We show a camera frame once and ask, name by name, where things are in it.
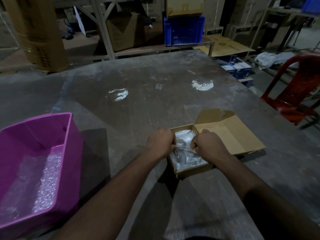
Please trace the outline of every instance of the red plastic chair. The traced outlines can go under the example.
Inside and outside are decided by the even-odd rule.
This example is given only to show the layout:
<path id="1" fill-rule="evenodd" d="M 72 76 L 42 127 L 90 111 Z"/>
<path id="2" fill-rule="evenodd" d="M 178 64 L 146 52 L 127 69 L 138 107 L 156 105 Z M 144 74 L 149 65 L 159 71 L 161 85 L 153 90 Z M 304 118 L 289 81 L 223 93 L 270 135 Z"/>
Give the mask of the red plastic chair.
<path id="1" fill-rule="evenodd" d="M 286 69 L 295 62 L 299 62 L 299 68 L 291 82 L 276 99 L 270 98 L 268 96 L 270 91 Z M 291 57 L 281 66 L 261 99 L 296 126 L 304 117 L 312 116 L 314 121 L 301 127 L 301 129 L 305 129 L 319 122 L 319 115 L 314 109 L 320 105 L 320 100 L 311 107 L 307 107 L 301 102 L 319 85 L 320 55 L 314 53 L 299 54 Z"/>

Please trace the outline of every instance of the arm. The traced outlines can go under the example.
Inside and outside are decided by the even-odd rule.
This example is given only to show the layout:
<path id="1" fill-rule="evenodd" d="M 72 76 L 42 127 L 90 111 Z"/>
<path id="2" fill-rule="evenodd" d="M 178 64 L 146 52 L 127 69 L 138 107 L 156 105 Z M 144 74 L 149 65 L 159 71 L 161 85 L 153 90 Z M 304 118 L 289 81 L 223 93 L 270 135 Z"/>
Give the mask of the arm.
<path id="1" fill-rule="evenodd" d="M 53 240 L 116 239 L 150 171 L 172 152 L 175 144 L 170 130 L 153 132 L 146 149 L 90 199 Z"/>
<path id="2" fill-rule="evenodd" d="M 231 155 L 217 134 L 204 129 L 191 148 L 227 177 L 265 239 L 320 239 L 320 227 Z"/>

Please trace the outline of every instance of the hand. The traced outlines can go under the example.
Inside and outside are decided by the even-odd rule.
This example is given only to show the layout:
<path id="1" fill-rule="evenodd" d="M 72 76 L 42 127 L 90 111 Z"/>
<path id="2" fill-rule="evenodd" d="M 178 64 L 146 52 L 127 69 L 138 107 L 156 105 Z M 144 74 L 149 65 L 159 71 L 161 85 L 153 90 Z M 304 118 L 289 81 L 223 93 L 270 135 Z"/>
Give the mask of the hand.
<path id="1" fill-rule="evenodd" d="M 170 130 L 159 128 L 150 134 L 146 142 L 146 151 L 157 160 L 161 160 L 169 156 L 176 145 L 176 135 Z"/>
<path id="2" fill-rule="evenodd" d="M 190 147 L 204 160 L 218 168 L 221 162 L 234 157 L 228 152 L 220 137 L 207 129 L 192 139 Z"/>

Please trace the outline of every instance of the open cardboard box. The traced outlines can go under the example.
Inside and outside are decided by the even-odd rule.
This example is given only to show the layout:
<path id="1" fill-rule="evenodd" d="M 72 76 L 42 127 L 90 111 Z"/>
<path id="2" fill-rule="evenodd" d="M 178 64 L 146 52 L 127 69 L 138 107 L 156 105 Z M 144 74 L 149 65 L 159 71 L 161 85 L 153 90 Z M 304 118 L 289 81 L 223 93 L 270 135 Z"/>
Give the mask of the open cardboard box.
<path id="1" fill-rule="evenodd" d="M 182 130 L 192 130 L 197 134 L 202 132 L 203 129 L 215 132 L 221 138 L 229 153 L 235 156 L 245 155 L 265 148 L 265 145 L 231 110 L 221 110 L 219 108 L 203 109 L 194 124 L 175 127 L 170 130 L 173 133 Z M 169 163 L 178 179 L 203 173 L 215 167 L 212 164 L 206 163 L 178 171 L 174 168 L 170 156 Z"/>

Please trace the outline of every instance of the blue and white box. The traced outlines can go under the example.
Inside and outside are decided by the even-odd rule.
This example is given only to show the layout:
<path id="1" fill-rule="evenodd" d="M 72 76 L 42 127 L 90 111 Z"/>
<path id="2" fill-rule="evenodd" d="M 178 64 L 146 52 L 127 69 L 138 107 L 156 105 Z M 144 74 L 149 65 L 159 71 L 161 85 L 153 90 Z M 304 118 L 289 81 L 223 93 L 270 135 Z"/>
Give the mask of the blue and white box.
<path id="1" fill-rule="evenodd" d="M 233 65 L 234 69 L 236 70 L 234 73 L 234 77 L 236 79 L 244 79 L 249 76 L 252 66 L 248 65 L 245 62 L 238 62 Z"/>
<path id="2" fill-rule="evenodd" d="M 237 57 L 238 57 L 238 54 L 228 55 L 228 56 L 217 56 L 216 58 L 218 59 L 218 63 L 221 66 L 228 66 L 228 65 L 233 66 L 233 64 L 237 60 Z"/>
<path id="3" fill-rule="evenodd" d="M 234 76 L 236 73 L 236 69 L 232 65 L 222 65 L 221 67 L 228 71 L 232 76 Z"/>

